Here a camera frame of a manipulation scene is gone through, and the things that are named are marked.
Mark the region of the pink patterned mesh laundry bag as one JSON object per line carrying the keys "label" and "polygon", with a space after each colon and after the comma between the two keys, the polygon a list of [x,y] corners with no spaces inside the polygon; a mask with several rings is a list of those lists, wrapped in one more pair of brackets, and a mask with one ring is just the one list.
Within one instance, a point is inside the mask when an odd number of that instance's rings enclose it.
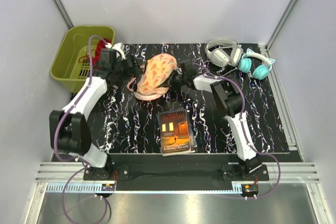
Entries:
{"label": "pink patterned mesh laundry bag", "polygon": [[169,90],[164,86],[173,71],[177,70],[176,58],[169,54],[159,54],[140,66],[143,71],[139,77],[133,77],[127,88],[141,101],[152,101],[162,97]]}

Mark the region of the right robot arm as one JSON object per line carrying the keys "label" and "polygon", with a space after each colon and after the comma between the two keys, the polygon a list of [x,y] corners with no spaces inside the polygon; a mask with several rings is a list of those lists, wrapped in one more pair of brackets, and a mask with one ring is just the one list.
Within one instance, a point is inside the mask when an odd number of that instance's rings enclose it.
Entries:
{"label": "right robot arm", "polygon": [[174,90],[187,86],[213,95],[217,108],[229,123],[236,143],[239,162],[231,177],[239,175],[244,180],[250,180],[257,175],[262,162],[248,128],[243,92],[234,80],[212,76],[209,70],[206,73],[197,73],[195,66],[189,60],[182,61],[164,81],[164,85]]}

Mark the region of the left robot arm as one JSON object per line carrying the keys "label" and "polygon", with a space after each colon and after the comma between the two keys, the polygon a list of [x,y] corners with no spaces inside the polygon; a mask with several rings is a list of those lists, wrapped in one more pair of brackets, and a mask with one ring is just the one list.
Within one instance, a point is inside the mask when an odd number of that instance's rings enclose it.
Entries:
{"label": "left robot arm", "polygon": [[143,70],[134,55],[126,56],[116,46],[102,49],[100,59],[89,63],[89,76],[80,91],[62,110],[49,115],[50,145],[59,161],[80,161],[107,180],[115,175],[113,161],[93,144],[87,120],[111,85],[139,77]]}

